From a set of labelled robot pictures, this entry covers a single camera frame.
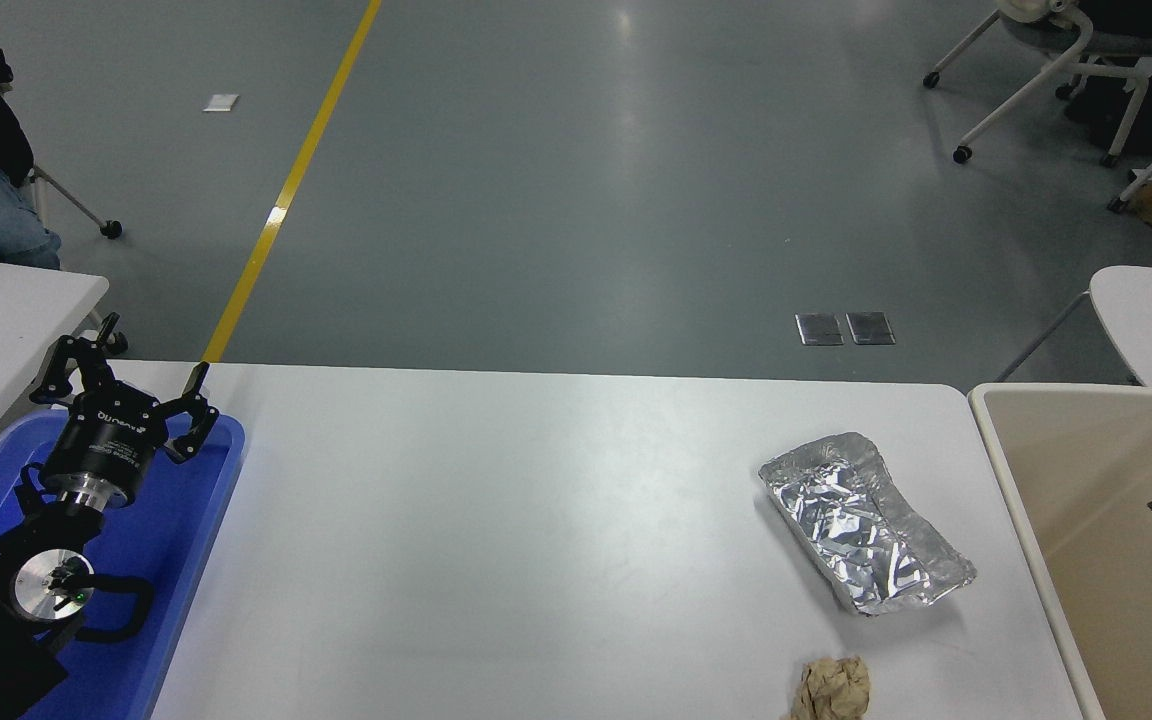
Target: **beige plastic bin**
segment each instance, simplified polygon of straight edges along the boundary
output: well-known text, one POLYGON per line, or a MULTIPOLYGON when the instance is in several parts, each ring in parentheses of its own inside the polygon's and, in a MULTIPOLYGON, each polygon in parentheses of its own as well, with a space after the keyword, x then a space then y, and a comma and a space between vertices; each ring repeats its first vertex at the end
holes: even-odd
POLYGON ((1152 717, 1152 389, 970 395, 1084 717, 1152 717))

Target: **metal floor plate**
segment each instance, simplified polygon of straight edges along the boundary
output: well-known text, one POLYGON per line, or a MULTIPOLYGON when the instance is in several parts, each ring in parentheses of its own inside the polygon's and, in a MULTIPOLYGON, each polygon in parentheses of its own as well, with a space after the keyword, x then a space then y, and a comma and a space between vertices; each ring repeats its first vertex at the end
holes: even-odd
POLYGON ((892 326, 884 313, 847 313, 847 327, 856 344, 896 344, 892 326))
POLYGON ((799 324, 803 344, 842 344, 842 331, 838 328, 838 318, 833 313, 798 313, 794 319, 799 324))

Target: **yellow floor line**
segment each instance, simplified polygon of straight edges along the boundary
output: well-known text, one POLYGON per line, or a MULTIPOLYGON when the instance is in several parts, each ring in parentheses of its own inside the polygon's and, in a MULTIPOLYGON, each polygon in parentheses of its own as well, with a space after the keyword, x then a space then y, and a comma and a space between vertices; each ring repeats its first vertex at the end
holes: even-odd
POLYGON ((332 78, 332 86, 319 105, 319 114, 314 115, 314 123, 310 126, 310 132, 305 136, 305 142, 301 143, 301 151, 296 154, 296 161, 291 164, 291 172, 287 173, 283 181, 283 190, 279 191, 278 200, 270 211, 270 219, 265 220, 265 228, 260 232, 260 237, 256 240, 250 258, 247 258, 247 267, 238 278, 238 283, 234 286, 234 293, 229 296, 229 302, 225 305, 223 313, 220 314, 220 323, 215 324, 215 331, 211 333, 211 341, 207 342, 207 350, 202 358, 207 363, 219 363, 225 355, 225 347, 229 344, 229 338, 234 334, 234 327, 238 324, 238 317, 243 314, 243 306, 247 305, 248 297, 251 296, 252 288, 256 287, 256 278, 260 276, 265 268, 265 260, 270 257, 270 249, 278 240, 278 232, 283 228, 283 218, 287 210, 291 207, 291 202, 296 200, 296 191, 301 189, 301 180, 305 177, 305 170, 310 167, 310 161, 314 160, 314 151, 319 149, 319 141, 323 131, 332 120, 335 104, 340 99, 340 91, 344 90, 344 83, 349 79, 349 70, 353 69, 353 61, 362 50, 362 43, 366 40, 376 13, 380 10, 380 0, 371 0, 367 3, 367 12, 362 15, 358 29, 353 32, 353 40, 344 51, 344 58, 340 58, 338 74, 332 78))

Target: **foil-wrapped object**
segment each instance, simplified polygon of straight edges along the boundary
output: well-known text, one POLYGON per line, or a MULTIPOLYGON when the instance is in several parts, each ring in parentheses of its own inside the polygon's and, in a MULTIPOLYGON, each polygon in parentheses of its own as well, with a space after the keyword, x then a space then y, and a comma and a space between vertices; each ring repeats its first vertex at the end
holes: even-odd
POLYGON ((975 579, 975 566, 892 483, 869 438, 844 433, 758 471, 794 536, 861 615, 923 607, 975 579))

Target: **gray floor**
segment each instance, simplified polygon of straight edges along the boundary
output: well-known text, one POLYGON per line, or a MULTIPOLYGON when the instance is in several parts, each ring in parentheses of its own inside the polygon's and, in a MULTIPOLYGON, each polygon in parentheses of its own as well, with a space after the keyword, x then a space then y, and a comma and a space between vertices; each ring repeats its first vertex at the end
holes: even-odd
MULTIPOLYGON (((0 0, 40 164, 128 227, 54 202, 131 356, 200 356, 365 8, 0 0)), ((948 158, 1037 73, 993 31, 923 90, 987 9, 389 0, 225 359, 987 381, 1093 272, 1152 264, 1051 94, 948 158), (851 310, 899 343, 799 346, 795 313, 851 310)), ((1126 370, 1087 311, 1018 378, 1126 370)))

